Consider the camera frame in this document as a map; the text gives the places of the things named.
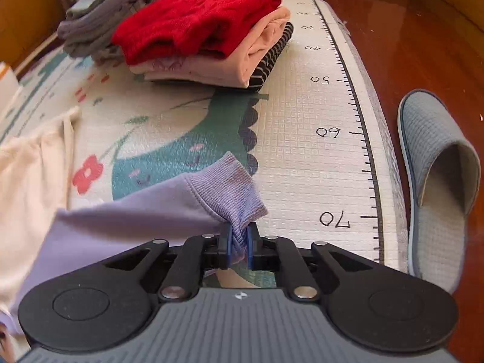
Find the black white striped garment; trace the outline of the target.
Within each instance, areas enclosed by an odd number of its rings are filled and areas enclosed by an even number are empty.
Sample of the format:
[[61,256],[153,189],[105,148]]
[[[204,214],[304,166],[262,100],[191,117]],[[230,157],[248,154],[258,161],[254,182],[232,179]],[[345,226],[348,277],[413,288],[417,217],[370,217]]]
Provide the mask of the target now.
[[277,43],[266,53],[263,59],[258,63],[254,72],[250,76],[249,86],[246,89],[250,93],[257,93],[265,84],[268,76],[271,74],[277,59],[286,48],[292,38],[294,26],[287,22]]

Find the red knit sweater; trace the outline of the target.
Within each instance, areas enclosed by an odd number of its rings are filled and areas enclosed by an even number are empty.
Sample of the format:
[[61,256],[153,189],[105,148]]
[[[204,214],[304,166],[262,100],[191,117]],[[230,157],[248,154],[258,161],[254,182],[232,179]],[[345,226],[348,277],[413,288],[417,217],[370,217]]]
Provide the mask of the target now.
[[112,43],[126,63],[158,57],[228,57],[281,0],[157,0],[123,20]]

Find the pink folded garment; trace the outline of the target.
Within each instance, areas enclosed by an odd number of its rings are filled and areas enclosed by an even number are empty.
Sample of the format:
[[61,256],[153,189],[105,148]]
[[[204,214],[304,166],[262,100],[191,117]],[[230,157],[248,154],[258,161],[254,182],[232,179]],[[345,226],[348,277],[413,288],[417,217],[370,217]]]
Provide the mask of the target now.
[[247,89],[250,76],[282,36],[290,17],[290,10],[283,6],[264,16],[228,57],[158,57],[131,66],[129,70],[151,81],[183,80]]

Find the floral white folded garment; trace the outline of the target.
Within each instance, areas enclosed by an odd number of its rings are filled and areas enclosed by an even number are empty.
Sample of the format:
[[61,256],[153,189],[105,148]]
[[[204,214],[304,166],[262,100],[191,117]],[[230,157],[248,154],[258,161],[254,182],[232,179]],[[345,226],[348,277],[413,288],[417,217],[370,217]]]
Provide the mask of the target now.
[[104,49],[91,54],[91,58],[96,66],[101,66],[107,61],[124,61],[125,56],[121,48],[116,45],[109,45]]

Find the lavender and cream sweatshirt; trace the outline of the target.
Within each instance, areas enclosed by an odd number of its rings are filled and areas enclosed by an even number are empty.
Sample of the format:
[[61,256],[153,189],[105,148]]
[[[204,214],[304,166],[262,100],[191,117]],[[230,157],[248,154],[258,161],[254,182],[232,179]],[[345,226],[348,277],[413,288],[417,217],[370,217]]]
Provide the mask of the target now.
[[19,333],[18,306],[46,280],[163,238],[181,244],[233,228],[232,255],[246,250],[246,227],[267,213],[252,177],[231,153],[93,207],[67,207],[75,134],[73,107],[32,134],[1,146],[1,323]]

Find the grey slipper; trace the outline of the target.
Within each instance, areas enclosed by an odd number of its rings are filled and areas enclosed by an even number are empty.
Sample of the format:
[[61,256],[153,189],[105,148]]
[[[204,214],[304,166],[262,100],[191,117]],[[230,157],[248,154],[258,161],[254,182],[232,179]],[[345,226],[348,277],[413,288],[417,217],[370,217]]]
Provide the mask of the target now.
[[453,293],[463,273],[480,159],[445,104],[430,91],[406,94],[397,123],[410,193],[409,273]]

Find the olive grey folded garment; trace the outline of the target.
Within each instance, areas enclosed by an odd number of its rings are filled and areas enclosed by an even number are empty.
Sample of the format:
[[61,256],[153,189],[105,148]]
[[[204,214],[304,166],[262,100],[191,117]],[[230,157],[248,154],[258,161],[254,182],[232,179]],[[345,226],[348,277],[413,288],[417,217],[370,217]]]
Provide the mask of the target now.
[[112,36],[115,29],[114,26],[74,34],[65,41],[63,50],[72,58],[91,56],[92,53],[113,44]]

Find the orange wooden cabinet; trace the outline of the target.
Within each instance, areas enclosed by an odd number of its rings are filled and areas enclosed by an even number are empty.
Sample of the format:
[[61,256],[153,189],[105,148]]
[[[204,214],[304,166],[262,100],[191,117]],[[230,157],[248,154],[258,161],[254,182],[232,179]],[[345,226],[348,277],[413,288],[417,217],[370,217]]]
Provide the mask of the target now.
[[1,60],[18,67],[64,15],[61,0],[1,0]]

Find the patterned foam play mat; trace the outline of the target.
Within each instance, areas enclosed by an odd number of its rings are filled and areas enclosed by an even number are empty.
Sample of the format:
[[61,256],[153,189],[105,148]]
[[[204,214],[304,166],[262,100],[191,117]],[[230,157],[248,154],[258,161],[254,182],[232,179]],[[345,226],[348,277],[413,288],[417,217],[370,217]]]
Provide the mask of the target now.
[[1,123],[1,291],[17,293],[60,207],[123,198],[232,153],[268,213],[261,234],[326,240],[406,270],[404,200],[376,92],[334,7],[282,0],[292,36],[256,93],[149,82],[61,48]]

